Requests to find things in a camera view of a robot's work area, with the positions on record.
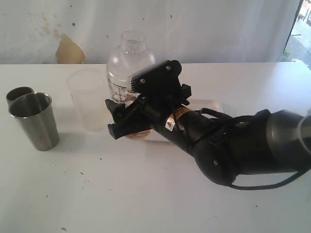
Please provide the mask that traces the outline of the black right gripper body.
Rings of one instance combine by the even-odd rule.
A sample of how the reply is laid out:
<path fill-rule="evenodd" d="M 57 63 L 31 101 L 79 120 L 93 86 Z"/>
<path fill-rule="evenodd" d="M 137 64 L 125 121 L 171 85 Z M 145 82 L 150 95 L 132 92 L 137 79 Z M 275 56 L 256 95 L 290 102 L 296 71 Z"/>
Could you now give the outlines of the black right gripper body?
<path fill-rule="evenodd" d="M 191 87 L 181 84 L 179 75 L 182 65 L 177 60 L 170 60 L 164 69 L 152 77 L 144 85 L 139 85 L 138 99 L 130 107 L 140 106 L 144 111 L 154 117 L 154 126 L 160 124 L 164 114 L 173 114 L 176 127 L 179 132 L 189 132 L 190 121 L 177 120 L 177 108 L 181 105 L 189 105 L 188 98 L 191 96 Z"/>

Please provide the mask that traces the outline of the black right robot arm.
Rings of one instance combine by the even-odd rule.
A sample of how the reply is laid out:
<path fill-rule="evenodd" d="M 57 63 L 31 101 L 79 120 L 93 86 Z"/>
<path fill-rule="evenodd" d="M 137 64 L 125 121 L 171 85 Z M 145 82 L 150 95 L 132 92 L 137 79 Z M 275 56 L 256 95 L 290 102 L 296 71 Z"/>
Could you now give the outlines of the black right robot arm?
<path fill-rule="evenodd" d="M 212 182 L 237 189 L 238 175 L 291 173 L 281 182 L 252 190 L 282 187 L 311 168 L 311 118 L 264 109 L 252 116 L 232 117 L 209 109 L 189 108 L 191 87 L 181 84 L 179 61 L 166 60 L 128 79 L 137 98 L 129 105 L 105 100 L 113 123 L 110 135 L 121 137 L 154 130 L 191 155 Z"/>

